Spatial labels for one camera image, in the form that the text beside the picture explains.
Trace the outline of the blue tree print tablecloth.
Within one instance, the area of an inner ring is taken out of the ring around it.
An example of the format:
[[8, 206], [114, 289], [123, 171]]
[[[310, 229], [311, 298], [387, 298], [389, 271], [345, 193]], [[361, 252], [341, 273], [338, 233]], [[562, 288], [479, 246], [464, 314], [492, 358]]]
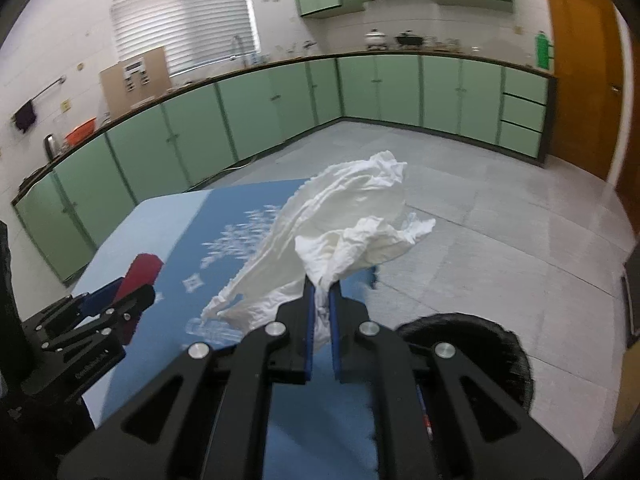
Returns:
[[[96, 425], [121, 408], [189, 344], [214, 349], [242, 338], [201, 320], [209, 300], [254, 254], [299, 180], [227, 186], [145, 200], [102, 243], [73, 293], [120, 278], [140, 254], [163, 261], [155, 302], [126, 345], [125, 359], [84, 395]], [[267, 479], [374, 479], [378, 460], [364, 385], [334, 377], [332, 352], [314, 355], [310, 382], [273, 388], [265, 452]]]

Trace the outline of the green thermos bottle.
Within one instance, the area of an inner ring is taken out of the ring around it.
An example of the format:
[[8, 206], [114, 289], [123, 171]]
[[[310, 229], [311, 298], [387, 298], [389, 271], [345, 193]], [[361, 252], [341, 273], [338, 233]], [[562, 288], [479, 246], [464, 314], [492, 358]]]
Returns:
[[536, 66], [542, 70], [550, 70], [550, 41], [543, 30], [535, 37]]

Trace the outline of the metal towel rail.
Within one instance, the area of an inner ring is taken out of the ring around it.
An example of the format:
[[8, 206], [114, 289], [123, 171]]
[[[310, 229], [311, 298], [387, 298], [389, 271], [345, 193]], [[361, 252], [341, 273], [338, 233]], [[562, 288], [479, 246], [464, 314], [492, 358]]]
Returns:
[[47, 87], [44, 87], [35, 96], [30, 98], [23, 106], [21, 106], [18, 109], [18, 111], [16, 113], [14, 113], [14, 115], [12, 116], [12, 120], [14, 122], [16, 122], [16, 118], [17, 118], [18, 115], [21, 115], [21, 114], [24, 115], [28, 110], [33, 110], [34, 109], [35, 100], [38, 100], [40, 98], [40, 96], [43, 96], [45, 93], [47, 93], [53, 87], [62, 86], [62, 84], [64, 84], [65, 81], [66, 81], [66, 76], [65, 75], [59, 76], [58, 79], [55, 79], [55, 81], [52, 81], [50, 84], [47, 85]]

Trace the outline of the white tissue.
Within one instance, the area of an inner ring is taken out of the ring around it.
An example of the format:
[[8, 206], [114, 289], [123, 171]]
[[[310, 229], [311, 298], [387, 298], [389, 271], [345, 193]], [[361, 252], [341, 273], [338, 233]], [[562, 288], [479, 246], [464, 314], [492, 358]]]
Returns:
[[405, 255], [435, 226], [405, 211], [407, 163], [384, 151], [332, 165], [280, 209], [244, 266], [201, 313], [243, 334], [314, 286], [314, 348], [331, 339], [329, 291], [352, 274]]

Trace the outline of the green lower kitchen cabinets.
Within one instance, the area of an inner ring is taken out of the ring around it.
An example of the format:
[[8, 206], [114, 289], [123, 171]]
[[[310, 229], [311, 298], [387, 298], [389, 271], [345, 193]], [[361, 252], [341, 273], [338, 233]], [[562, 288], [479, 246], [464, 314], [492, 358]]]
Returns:
[[218, 178], [324, 126], [392, 125], [540, 165], [556, 80], [506, 62], [414, 52], [326, 55], [224, 75], [153, 100], [40, 169], [13, 200], [68, 282], [137, 204]]

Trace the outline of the brown wooden door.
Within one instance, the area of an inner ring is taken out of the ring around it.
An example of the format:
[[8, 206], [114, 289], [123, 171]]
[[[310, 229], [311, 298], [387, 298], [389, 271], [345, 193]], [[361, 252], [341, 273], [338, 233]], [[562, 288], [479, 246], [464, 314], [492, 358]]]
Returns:
[[640, 96], [639, 96], [639, 40], [630, 34], [632, 55], [632, 82], [634, 96], [632, 97], [631, 121], [628, 142], [622, 170], [617, 180], [616, 193], [623, 204], [634, 235], [639, 235], [639, 207], [640, 207]]
[[556, 78], [551, 154], [604, 180], [620, 131], [624, 64], [611, 0], [548, 0]]

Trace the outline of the dark towel on rail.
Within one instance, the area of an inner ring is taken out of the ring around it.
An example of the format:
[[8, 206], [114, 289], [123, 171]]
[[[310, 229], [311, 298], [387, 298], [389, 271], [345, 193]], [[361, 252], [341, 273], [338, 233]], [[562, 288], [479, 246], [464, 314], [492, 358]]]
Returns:
[[29, 132], [36, 122], [37, 114], [32, 100], [28, 100], [13, 115], [14, 126], [21, 133]]

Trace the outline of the dark red scouring pad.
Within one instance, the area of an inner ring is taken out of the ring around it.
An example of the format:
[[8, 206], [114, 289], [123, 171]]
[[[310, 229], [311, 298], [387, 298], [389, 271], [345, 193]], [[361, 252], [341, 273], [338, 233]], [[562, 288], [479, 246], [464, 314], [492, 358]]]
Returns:
[[[137, 255], [116, 292], [115, 301], [119, 302], [130, 295], [134, 296], [134, 299], [138, 299], [137, 290], [146, 285], [153, 286], [163, 265], [163, 261], [157, 255]], [[149, 301], [142, 302], [122, 314], [122, 322], [117, 327], [116, 333], [123, 346], [128, 346], [134, 338], [142, 313], [150, 305]]]

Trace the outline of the sink faucet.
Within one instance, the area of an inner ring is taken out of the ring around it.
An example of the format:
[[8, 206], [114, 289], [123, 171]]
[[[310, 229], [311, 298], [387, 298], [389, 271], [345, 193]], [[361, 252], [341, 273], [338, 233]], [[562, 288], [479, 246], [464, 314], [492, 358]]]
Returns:
[[240, 61], [243, 68], [247, 68], [245, 49], [240, 35], [234, 35], [231, 39], [231, 59]]

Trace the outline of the black trash bin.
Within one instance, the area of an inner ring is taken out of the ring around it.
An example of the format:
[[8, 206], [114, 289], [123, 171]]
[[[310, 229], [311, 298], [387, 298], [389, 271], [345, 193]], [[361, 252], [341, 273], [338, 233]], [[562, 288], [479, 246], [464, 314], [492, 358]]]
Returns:
[[501, 325], [460, 312], [436, 313], [401, 324], [395, 332], [408, 344], [432, 348], [446, 342], [460, 350], [526, 412], [535, 382], [521, 341]]

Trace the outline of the white ceramic pot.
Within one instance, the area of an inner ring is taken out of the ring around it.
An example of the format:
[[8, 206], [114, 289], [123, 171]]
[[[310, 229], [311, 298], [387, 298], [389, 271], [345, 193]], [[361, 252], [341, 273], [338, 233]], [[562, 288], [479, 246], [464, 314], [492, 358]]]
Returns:
[[384, 32], [372, 29], [364, 35], [364, 42], [367, 50], [386, 50], [387, 39]]

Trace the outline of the black wok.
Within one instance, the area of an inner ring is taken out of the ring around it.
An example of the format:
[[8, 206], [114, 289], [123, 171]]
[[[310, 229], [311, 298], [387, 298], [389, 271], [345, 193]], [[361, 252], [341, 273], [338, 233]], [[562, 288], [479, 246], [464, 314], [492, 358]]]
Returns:
[[402, 50], [421, 50], [425, 44], [425, 39], [411, 30], [401, 32], [395, 37], [395, 41], [398, 48]]

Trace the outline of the window blinds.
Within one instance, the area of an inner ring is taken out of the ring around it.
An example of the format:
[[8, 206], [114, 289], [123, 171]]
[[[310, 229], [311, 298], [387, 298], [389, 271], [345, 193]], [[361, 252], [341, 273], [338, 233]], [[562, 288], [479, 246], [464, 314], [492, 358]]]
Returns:
[[121, 60], [163, 47], [171, 75], [228, 60], [234, 35], [259, 49], [250, 0], [112, 0], [111, 18]]

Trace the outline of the metal kettle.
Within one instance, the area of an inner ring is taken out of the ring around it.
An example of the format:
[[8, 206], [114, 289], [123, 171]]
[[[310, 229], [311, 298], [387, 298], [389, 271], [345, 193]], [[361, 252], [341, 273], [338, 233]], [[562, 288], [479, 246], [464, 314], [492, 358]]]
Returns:
[[60, 146], [58, 145], [58, 140], [56, 140], [56, 137], [53, 134], [48, 134], [43, 139], [43, 148], [49, 162], [53, 162], [58, 157]]

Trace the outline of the cardboard box on counter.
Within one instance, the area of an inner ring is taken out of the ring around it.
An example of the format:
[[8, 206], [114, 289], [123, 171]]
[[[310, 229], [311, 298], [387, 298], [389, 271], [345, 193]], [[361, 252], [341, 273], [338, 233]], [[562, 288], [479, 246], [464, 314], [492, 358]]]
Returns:
[[149, 50], [102, 70], [100, 83], [111, 119], [160, 98], [172, 88], [165, 49]]

